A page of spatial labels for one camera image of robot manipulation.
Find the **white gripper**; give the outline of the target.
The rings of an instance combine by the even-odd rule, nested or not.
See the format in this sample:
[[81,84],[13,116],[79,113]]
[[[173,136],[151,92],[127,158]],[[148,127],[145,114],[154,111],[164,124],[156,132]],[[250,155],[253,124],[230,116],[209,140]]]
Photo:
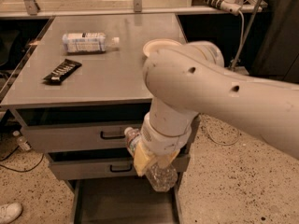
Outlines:
[[160,168],[168,167],[187,144],[192,133],[192,119],[185,116],[165,116],[147,113],[134,154],[134,167],[138,176],[144,175],[160,156]]

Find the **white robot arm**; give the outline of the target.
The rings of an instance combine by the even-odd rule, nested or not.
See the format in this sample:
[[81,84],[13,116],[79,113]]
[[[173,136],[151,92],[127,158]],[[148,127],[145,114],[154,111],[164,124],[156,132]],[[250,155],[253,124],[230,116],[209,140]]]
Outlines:
[[299,158],[299,85],[232,72],[209,42],[156,49],[143,79],[153,95],[141,129],[151,157],[181,149],[204,113]]

